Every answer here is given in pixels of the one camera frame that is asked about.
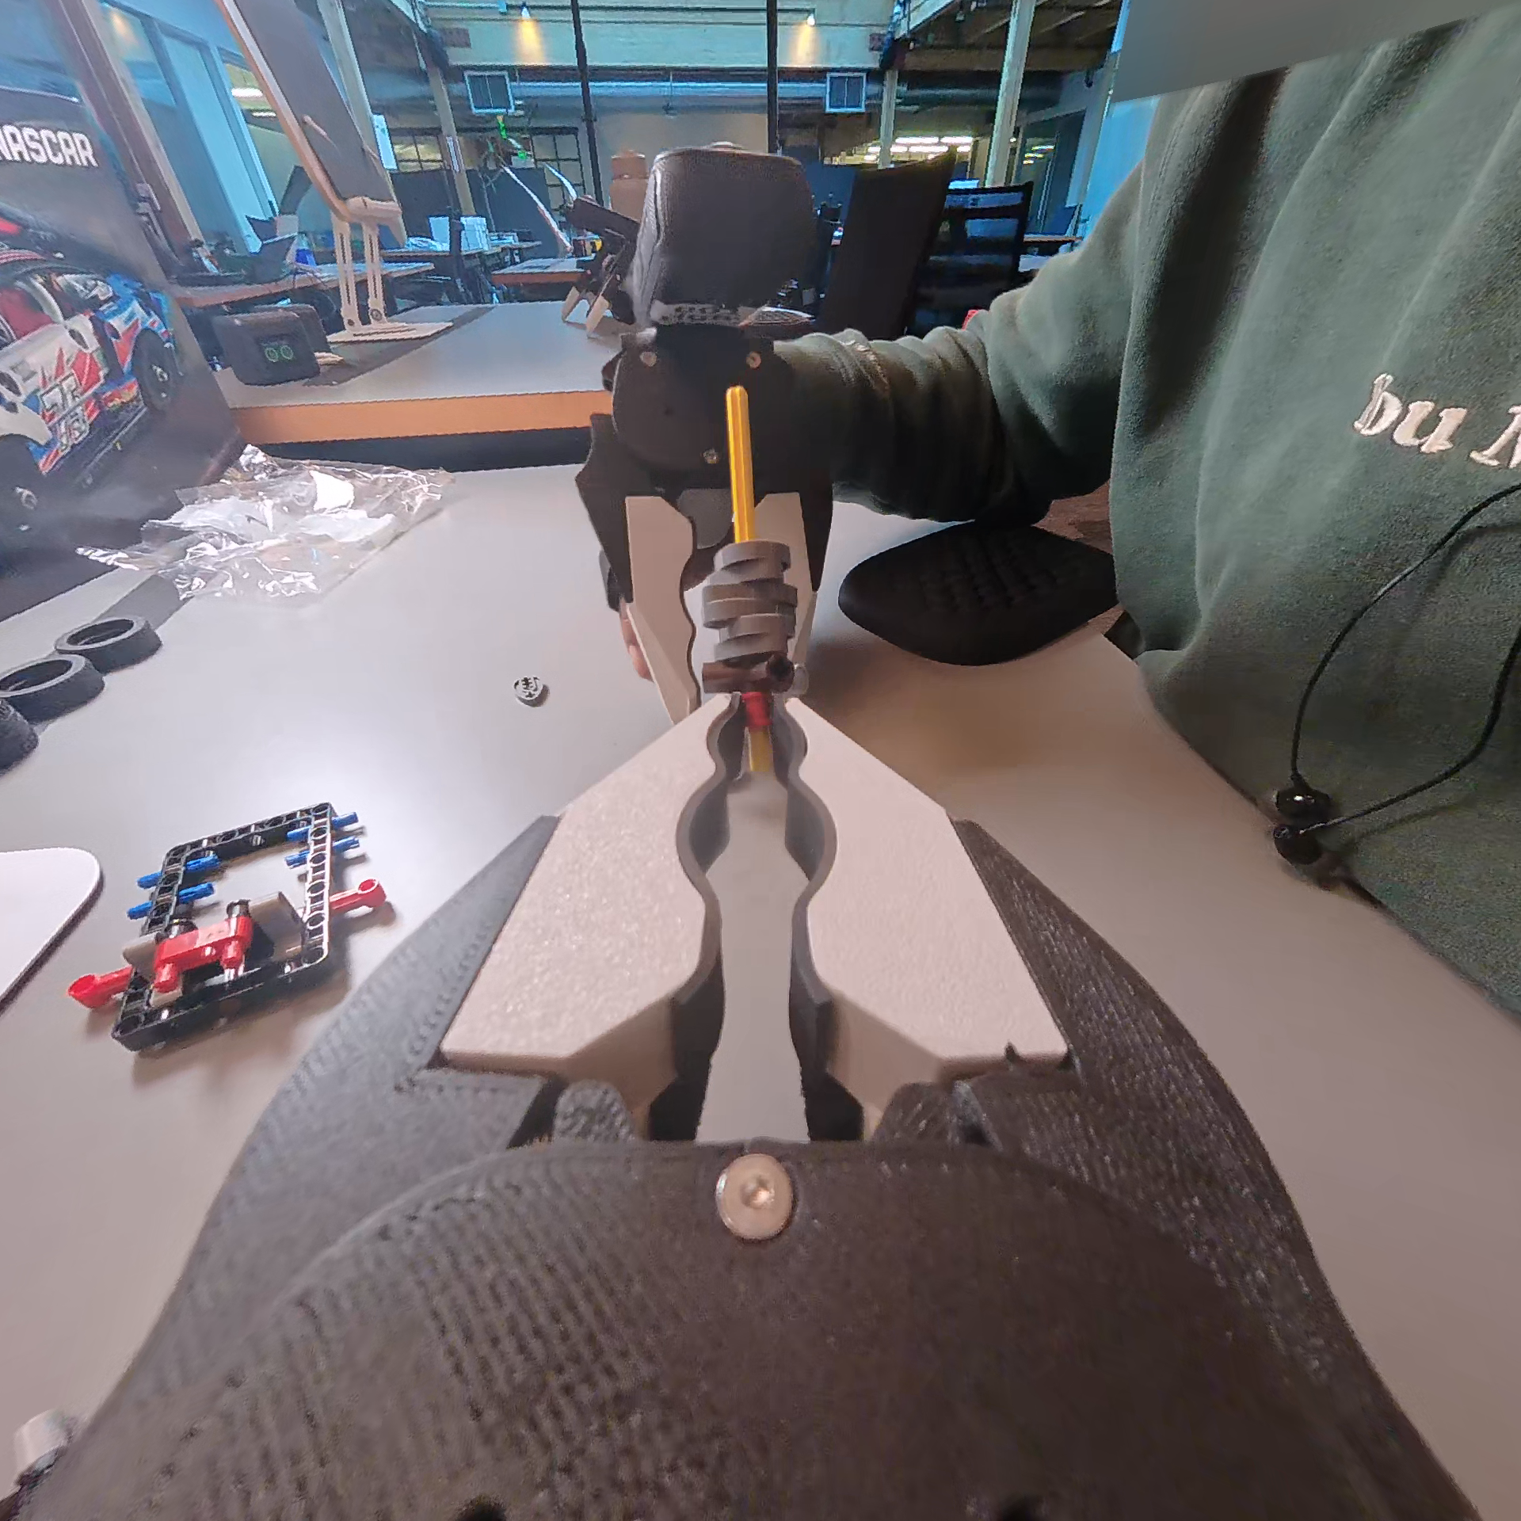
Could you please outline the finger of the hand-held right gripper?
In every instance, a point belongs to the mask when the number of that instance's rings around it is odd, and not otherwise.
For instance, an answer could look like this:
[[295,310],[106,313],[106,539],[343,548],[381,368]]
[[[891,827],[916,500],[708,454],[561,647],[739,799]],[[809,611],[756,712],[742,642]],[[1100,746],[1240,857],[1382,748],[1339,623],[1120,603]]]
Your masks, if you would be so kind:
[[764,543],[781,544],[788,553],[783,577],[793,592],[788,661],[793,666],[790,698],[809,690],[809,645],[814,623],[814,575],[804,522],[804,502],[795,491],[768,493],[757,502],[757,532]]
[[679,724],[704,700],[692,668],[694,623],[682,591],[694,556],[694,524],[660,496],[629,496],[622,508],[631,572],[629,626],[663,710]]

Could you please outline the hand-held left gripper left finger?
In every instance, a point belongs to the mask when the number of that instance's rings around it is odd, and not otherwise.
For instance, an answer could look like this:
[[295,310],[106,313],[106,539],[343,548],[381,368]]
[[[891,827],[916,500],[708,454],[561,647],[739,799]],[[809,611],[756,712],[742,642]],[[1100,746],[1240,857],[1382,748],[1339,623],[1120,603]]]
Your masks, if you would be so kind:
[[460,1001],[439,1058],[480,1075],[612,1088],[636,1130],[701,1106],[721,1025],[716,897],[735,697],[708,700],[567,804]]

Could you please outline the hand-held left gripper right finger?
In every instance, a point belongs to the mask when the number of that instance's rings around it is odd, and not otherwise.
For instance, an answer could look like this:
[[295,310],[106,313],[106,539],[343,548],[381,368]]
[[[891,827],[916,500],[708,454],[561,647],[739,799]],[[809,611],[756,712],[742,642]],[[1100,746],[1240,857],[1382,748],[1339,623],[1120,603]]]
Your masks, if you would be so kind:
[[788,702],[771,722],[792,911],[788,1030],[809,1135],[865,1135],[905,1087],[1069,1054],[949,815]]

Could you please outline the yellow lego axle assembly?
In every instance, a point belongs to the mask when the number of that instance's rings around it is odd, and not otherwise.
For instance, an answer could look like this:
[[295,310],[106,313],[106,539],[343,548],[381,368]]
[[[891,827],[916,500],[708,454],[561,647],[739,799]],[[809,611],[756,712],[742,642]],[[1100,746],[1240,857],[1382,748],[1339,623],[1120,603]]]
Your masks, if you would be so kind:
[[793,666],[788,661],[793,592],[783,577],[785,546],[757,532],[757,490],[749,396],[725,394],[732,541],[716,550],[699,589],[703,628],[713,638],[701,668],[706,695],[737,695],[744,719],[747,767],[788,782],[790,741],[783,734]]

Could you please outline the black lego set box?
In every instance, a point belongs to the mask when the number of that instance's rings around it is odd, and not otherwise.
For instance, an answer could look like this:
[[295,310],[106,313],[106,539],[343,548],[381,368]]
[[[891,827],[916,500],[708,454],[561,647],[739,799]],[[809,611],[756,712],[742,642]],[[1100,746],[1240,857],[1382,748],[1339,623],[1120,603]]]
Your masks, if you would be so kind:
[[242,438],[47,4],[1,7],[1,618],[106,572]]

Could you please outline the dark background equipment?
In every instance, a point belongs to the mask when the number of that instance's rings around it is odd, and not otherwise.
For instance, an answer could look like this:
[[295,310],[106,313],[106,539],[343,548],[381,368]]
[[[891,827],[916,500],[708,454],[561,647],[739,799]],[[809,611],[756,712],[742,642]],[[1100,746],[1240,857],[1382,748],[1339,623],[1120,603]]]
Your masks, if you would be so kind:
[[576,233],[593,236],[598,248],[590,265],[578,272],[561,307],[561,320],[569,322],[579,305],[585,305],[585,332],[597,332],[607,317],[622,327],[631,327],[632,301],[622,289],[622,281],[636,254],[639,223],[585,197],[571,200],[564,218]]

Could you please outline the black mesh chair seat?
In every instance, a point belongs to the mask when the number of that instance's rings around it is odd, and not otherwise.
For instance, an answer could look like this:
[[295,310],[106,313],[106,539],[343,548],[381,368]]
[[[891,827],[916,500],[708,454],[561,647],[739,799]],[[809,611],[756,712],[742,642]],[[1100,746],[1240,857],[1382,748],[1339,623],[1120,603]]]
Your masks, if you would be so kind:
[[937,664],[1035,654],[1115,608],[1112,555],[1038,526],[949,526],[855,565],[841,615]]

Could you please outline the orange edged table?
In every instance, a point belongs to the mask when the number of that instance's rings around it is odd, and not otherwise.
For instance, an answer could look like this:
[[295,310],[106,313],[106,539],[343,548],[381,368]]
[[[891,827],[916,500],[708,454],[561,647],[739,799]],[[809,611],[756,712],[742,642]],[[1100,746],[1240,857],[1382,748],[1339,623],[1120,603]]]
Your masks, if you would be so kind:
[[586,430],[610,409],[602,372],[617,353],[621,324],[588,331],[550,303],[425,315],[451,324],[417,344],[386,346],[366,372],[338,365],[319,378],[254,387],[217,370],[244,442],[265,450],[455,447]]

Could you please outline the wooden easel stand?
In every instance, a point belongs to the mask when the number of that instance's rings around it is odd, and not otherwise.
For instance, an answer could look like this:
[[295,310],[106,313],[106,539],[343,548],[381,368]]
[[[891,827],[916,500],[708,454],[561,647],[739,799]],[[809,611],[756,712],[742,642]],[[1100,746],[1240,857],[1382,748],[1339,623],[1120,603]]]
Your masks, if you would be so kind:
[[331,70],[294,2],[220,2],[225,26],[251,67],[331,218],[343,325],[336,348],[427,341],[448,320],[402,322],[386,312],[378,231],[402,231],[402,211],[374,149],[364,141]]

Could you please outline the clear plastic bag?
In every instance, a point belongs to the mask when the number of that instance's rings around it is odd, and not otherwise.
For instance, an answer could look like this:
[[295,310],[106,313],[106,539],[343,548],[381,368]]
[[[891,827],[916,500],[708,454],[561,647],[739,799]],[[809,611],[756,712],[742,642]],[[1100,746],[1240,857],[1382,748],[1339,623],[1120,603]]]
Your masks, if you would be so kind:
[[246,447],[212,484],[126,548],[85,543],[104,568],[152,573],[181,599],[290,601],[321,596],[439,512],[448,471],[278,461]]

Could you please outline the black equipment case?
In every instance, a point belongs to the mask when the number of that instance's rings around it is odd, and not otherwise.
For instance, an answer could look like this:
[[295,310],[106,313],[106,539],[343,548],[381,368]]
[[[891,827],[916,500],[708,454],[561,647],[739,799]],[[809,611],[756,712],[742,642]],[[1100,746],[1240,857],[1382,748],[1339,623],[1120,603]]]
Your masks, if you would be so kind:
[[224,366],[251,387],[271,387],[321,373],[326,334],[306,303],[222,313],[212,320]]

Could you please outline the person's green sweatshirt torso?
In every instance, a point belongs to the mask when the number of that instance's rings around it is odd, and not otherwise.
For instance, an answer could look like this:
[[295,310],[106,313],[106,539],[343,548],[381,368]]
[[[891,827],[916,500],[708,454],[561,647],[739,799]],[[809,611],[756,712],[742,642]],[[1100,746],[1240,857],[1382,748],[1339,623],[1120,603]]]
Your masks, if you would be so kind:
[[1517,7],[1156,108],[1118,596],[1156,709],[1517,1013]]

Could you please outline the white book stand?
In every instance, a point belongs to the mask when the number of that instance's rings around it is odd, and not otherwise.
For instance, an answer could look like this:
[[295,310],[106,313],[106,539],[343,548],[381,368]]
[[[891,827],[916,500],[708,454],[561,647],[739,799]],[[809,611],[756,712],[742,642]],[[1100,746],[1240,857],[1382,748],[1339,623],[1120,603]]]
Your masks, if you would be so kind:
[[95,900],[95,856],[75,847],[1,854],[1,1001],[23,984]]

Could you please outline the black lego frame assembly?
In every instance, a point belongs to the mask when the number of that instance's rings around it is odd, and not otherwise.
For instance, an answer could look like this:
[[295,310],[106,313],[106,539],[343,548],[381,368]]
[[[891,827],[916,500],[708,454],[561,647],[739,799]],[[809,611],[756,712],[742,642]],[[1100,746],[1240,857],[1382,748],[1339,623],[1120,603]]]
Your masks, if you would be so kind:
[[376,880],[345,885],[362,851],[357,815],[328,803],[171,847],[136,880],[119,965],[66,996],[147,1054],[302,994],[331,970],[338,931],[388,907]]

